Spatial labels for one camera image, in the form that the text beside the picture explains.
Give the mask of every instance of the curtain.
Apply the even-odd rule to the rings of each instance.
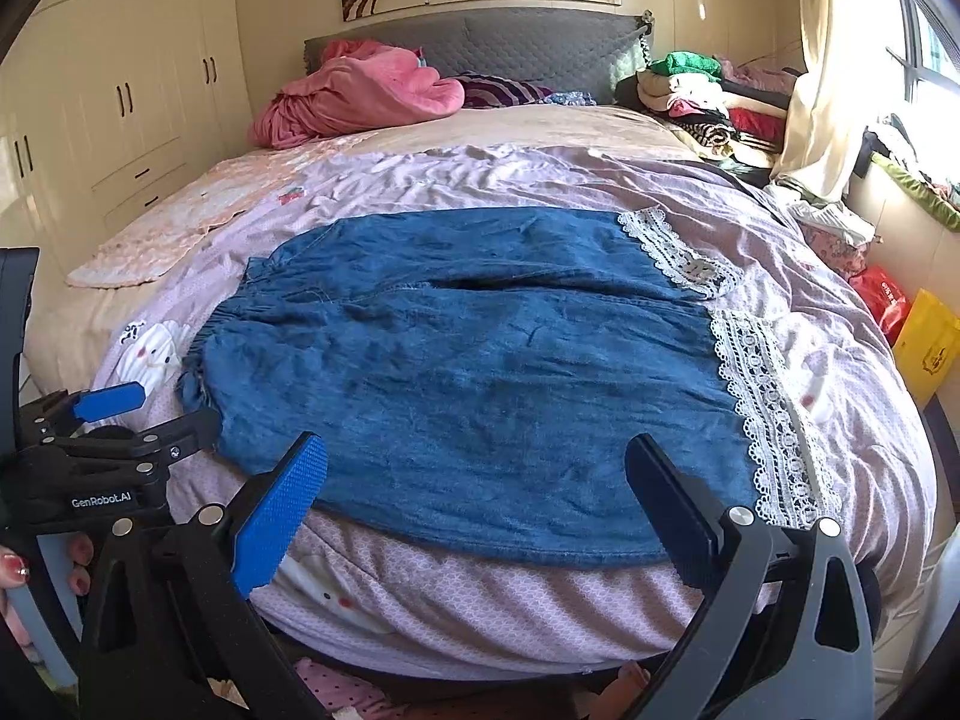
[[[884,25],[872,0],[800,0],[803,57],[787,118],[784,153],[772,177],[839,200],[866,124],[877,115],[874,69],[885,62]]]

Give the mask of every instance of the lace panel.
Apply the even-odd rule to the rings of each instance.
[[[625,211],[617,221],[631,238],[640,241],[640,247],[678,287],[702,295],[718,298],[736,289],[743,279],[743,271],[721,260],[698,254],[680,240],[661,208]]]
[[[744,418],[757,464],[757,516],[773,525],[809,528],[838,517],[840,498],[827,474],[819,431],[785,384],[787,370],[769,326],[739,311],[710,311],[720,376]]]

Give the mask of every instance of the cabinet handle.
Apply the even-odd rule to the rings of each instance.
[[[13,148],[16,150],[16,164],[20,168],[20,177],[24,178],[23,173],[23,160],[20,159],[20,143],[13,141]]]

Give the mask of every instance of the human hand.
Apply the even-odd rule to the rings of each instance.
[[[86,567],[93,560],[93,542],[89,536],[77,533],[67,544],[67,555],[73,560],[74,567],[67,577],[67,584],[77,595],[86,595],[90,591],[90,574]],[[22,587],[30,581],[30,566],[22,557],[0,546],[0,616],[10,628],[16,643],[26,649],[30,646],[30,634],[16,611],[10,604],[5,590]]]

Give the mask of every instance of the red nail polish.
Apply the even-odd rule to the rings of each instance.
[[[30,569],[27,562],[20,555],[3,555],[0,557],[3,569],[11,576],[19,577],[23,581],[30,578]]]

